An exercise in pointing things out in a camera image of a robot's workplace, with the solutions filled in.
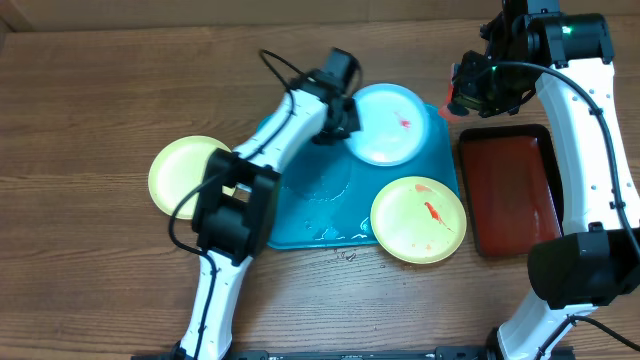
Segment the yellow plate with red stains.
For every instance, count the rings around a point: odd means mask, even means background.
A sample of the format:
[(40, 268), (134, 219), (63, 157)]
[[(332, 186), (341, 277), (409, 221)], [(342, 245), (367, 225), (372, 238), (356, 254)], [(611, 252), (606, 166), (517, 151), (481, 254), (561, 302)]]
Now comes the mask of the yellow plate with red stains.
[(230, 151), (221, 141), (199, 135), (180, 138), (163, 148), (148, 174), (154, 204), (171, 215), (178, 203), (201, 184), (208, 159), (218, 149)]

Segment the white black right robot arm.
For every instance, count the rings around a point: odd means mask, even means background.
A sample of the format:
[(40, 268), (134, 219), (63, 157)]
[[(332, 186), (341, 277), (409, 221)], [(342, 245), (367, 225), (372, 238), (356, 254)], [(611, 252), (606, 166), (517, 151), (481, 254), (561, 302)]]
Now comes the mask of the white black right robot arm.
[(489, 336), (487, 359), (572, 358), (559, 341), (639, 283), (639, 195), (618, 125), (614, 49), (599, 14), (505, 0), (480, 31), (487, 47), (453, 67), (446, 109), (483, 118), (541, 101), (562, 181), (563, 235), (528, 256), (531, 289)]

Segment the red cleaning sponge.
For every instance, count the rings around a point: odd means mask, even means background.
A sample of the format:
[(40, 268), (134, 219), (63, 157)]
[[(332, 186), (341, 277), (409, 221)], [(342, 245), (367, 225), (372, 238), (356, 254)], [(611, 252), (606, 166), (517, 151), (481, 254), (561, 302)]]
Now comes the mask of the red cleaning sponge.
[(451, 65), (447, 95), (444, 104), (438, 110), (438, 114), (448, 122), (457, 122), (469, 115), (469, 110), (453, 102), (454, 85), (453, 78), (456, 75), (458, 64)]

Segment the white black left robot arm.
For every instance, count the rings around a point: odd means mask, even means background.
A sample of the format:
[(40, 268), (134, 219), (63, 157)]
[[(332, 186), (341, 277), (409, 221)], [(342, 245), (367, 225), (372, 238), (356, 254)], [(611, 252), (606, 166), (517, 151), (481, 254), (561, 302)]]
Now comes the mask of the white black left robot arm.
[(200, 276), (188, 329), (172, 359), (222, 359), (232, 343), (232, 322), (249, 265), (260, 254), (275, 219), (283, 171), (310, 141), (332, 144), (359, 130), (349, 87), (352, 70), (314, 69), (284, 84), (285, 96), (268, 122), (235, 150), (216, 150), (195, 200), (190, 253)]

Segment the light blue plate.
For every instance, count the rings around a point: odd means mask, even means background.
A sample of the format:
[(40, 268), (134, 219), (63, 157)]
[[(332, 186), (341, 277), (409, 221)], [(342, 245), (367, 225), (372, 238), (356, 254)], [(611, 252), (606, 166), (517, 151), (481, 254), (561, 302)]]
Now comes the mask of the light blue plate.
[(427, 143), (430, 116), (422, 99), (390, 83), (366, 86), (354, 95), (360, 129), (345, 140), (358, 159), (374, 166), (412, 160)]

